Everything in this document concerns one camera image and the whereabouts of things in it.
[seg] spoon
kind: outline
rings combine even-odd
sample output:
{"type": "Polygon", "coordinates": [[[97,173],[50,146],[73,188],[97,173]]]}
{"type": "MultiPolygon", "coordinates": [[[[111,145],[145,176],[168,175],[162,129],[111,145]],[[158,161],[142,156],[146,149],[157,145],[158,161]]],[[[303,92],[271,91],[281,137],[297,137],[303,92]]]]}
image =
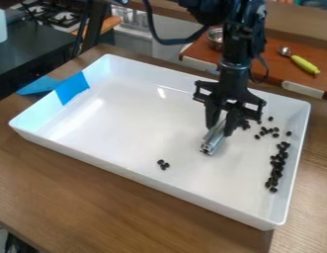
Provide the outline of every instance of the spoon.
{"type": "Polygon", "coordinates": [[[314,66],[312,63],[308,62],[307,60],[297,56],[292,55],[290,49],[285,46],[280,47],[280,54],[286,57],[291,58],[299,67],[305,70],[309,74],[317,75],[320,73],[320,70],[314,66]]]}

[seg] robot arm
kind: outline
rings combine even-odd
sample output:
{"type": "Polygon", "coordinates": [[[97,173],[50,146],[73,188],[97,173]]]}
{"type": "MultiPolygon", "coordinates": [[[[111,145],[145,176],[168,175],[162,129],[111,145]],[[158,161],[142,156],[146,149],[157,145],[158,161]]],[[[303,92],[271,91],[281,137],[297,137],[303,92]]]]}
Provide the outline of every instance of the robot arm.
{"type": "Polygon", "coordinates": [[[223,25],[222,59],[217,82],[196,82],[194,99],[204,103],[205,125],[208,133],[203,139],[201,152],[212,155],[221,141],[229,137],[246,120],[259,121],[266,102],[247,89],[251,75],[251,60],[264,51],[265,0],[171,0],[187,8],[198,22],[204,25],[185,39],[162,40],[155,31],[149,0],[143,0],[148,24],[153,37],[162,44],[193,42],[209,26],[223,25]],[[247,107],[253,105],[256,110],[247,107]],[[221,111],[226,111],[224,123],[219,122],[221,111]]]}

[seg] wooden surface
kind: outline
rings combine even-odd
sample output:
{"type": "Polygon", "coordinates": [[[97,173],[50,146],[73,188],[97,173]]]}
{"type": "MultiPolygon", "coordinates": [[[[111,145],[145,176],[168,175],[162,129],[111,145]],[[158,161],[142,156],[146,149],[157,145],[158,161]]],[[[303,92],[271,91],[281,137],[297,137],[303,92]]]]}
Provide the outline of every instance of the wooden surface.
{"type": "MultiPolygon", "coordinates": [[[[167,0],[150,0],[157,15],[195,22],[186,9],[167,0]]],[[[131,0],[129,8],[144,10],[142,0],[131,0]]],[[[327,11],[267,1],[266,30],[269,38],[302,42],[327,48],[327,11]]]]}
{"type": "MultiPolygon", "coordinates": [[[[327,49],[310,47],[297,42],[268,39],[266,51],[262,55],[270,68],[268,83],[281,85],[283,81],[291,81],[327,92],[327,49]],[[321,73],[314,77],[300,69],[289,58],[281,56],[278,53],[281,45],[288,46],[294,55],[299,55],[316,65],[321,73]]],[[[183,58],[183,56],[218,64],[220,52],[208,46],[207,33],[205,33],[181,53],[180,57],[183,58]]],[[[265,74],[265,68],[258,60],[254,60],[252,71],[256,78],[261,78],[265,74]]]]}
{"type": "MultiPolygon", "coordinates": [[[[107,45],[50,76],[68,77],[105,53],[205,76],[107,45]]],[[[327,104],[270,85],[252,87],[312,105],[288,221],[275,231],[270,252],[327,253],[327,104]]],[[[47,252],[268,251],[272,231],[258,231],[22,139],[7,123],[35,100],[12,95],[0,102],[0,223],[15,235],[47,252]]]]}
{"type": "MultiPolygon", "coordinates": [[[[106,19],[102,24],[100,35],[106,33],[107,31],[111,30],[112,28],[114,28],[115,26],[117,26],[120,23],[121,23],[121,18],[118,16],[112,16],[112,17],[106,19]]],[[[86,38],[87,28],[88,28],[88,26],[86,26],[84,28],[83,35],[82,35],[83,38],[86,38]]],[[[77,33],[78,33],[78,30],[72,32],[71,34],[76,36],[77,33]]]]}

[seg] blue tape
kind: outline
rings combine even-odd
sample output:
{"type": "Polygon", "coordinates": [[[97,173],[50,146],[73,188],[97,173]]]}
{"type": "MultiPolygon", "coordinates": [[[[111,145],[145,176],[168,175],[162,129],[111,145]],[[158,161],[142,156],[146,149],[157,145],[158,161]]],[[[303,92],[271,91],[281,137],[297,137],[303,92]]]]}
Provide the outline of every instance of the blue tape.
{"type": "Polygon", "coordinates": [[[20,89],[16,93],[18,95],[25,96],[25,95],[31,95],[40,92],[53,91],[59,84],[60,82],[58,80],[52,79],[47,76],[43,76],[38,80],[34,81],[33,83],[20,89]]]}
{"type": "Polygon", "coordinates": [[[55,89],[57,97],[64,106],[70,100],[72,100],[77,94],[89,89],[89,85],[84,78],[82,72],[69,77],[61,82],[61,84],[55,89]]]}

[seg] plastic tray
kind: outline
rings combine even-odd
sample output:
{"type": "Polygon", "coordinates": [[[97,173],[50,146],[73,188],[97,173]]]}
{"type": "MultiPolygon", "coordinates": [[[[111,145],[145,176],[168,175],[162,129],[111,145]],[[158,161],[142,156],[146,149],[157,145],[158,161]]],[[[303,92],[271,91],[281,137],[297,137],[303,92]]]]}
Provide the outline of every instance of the plastic tray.
{"type": "Polygon", "coordinates": [[[10,126],[29,141],[256,228],[285,223],[308,103],[251,90],[268,102],[263,123],[238,129],[209,157],[199,152],[204,105],[193,101],[194,82],[206,79],[109,54],[82,72],[89,89],[65,103],[53,91],[10,126]],[[278,127],[281,137],[256,140],[261,126],[278,127]],[[265,182],[282,140],[291,144],[289,158],[272,194],[265,182]],[[159,159],[171,167],[161,170],[159,159]]]}

